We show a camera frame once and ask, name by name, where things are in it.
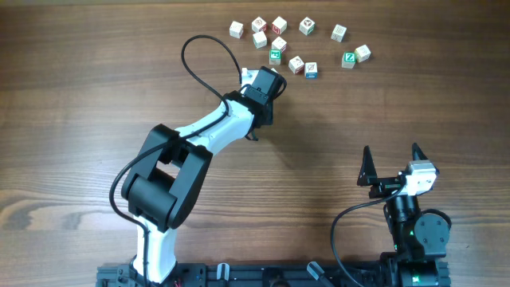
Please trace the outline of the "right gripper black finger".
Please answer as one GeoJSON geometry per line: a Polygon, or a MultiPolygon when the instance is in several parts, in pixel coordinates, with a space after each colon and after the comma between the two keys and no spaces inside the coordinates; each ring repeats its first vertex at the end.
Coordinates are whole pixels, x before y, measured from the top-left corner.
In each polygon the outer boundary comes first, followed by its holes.
{"type": "Polygon", "coordinates": [[[411,148],[413,161],[428,160],[428,157],[423,153],[422,149],[418,146],[417,143],[413,143],[411,148]]]}
{"type": "Polygon", "coordinates": [[[369,146],[363,148],[362,165],[359,171],[357,185],[360,187],[375,185],[377,183],[377,172],[375,170],[374,160],[372,158],[369,146]]]}

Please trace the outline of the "wooden block blue side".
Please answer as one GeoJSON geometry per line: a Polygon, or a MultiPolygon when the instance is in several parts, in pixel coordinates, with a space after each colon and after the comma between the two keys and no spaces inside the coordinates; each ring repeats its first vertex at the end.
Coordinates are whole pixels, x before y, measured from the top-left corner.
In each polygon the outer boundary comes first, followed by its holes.
{"type": "Polygon", "coordinates": [[[317,63],[307,62],[304,66],[304,75],[306,79],[316,79],[318,76],[317,63]]]}

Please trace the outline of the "wooden block bee picture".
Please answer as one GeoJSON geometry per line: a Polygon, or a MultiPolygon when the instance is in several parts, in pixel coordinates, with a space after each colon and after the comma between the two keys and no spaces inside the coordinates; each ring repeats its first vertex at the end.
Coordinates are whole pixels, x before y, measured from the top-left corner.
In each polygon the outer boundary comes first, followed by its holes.
{"type": "Polygon", "coordinates": [[[243,32],[244,32],[244,25],[240,22],[232,21],[230,28],[229,28],[229,35],[231,37],[240,39],[242,37],[243,32]]]}

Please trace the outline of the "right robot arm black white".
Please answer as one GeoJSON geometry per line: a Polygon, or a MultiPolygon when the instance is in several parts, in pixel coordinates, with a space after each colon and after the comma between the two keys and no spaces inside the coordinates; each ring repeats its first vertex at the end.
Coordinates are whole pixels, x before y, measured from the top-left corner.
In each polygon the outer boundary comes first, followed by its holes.
{"type": "Polygon", "coordinates": [[[445,287],[451,285],[446,244],[452,227],[451,218],[436,209],[423,210],[418,197],[431,190],[439,170],[421,148],[412,145],[412,160],[395,177],[379,177],[368,146],[357,184],[369,186],[370,199],[383,199],[383,213],[395,251],[383,253],[379,264],[381,286],[445,287]]]}

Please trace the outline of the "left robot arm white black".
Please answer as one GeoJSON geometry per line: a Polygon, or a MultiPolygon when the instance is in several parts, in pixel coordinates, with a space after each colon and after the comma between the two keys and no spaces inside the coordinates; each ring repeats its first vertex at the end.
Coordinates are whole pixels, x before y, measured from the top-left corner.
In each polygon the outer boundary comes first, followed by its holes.
{"type": "Polygon", "coordinates": [[[177,265],[175,240],[198,199],[213,157],[233,141],[254,140],[273,122],[273,102],[286,80],[275,69],[243,69],[241,87],[222,96],[210,114],[185,127],[152,128],[139,154],[122,171],[128,219],[137,225],[135,280],[165,283],[177,265]]]}

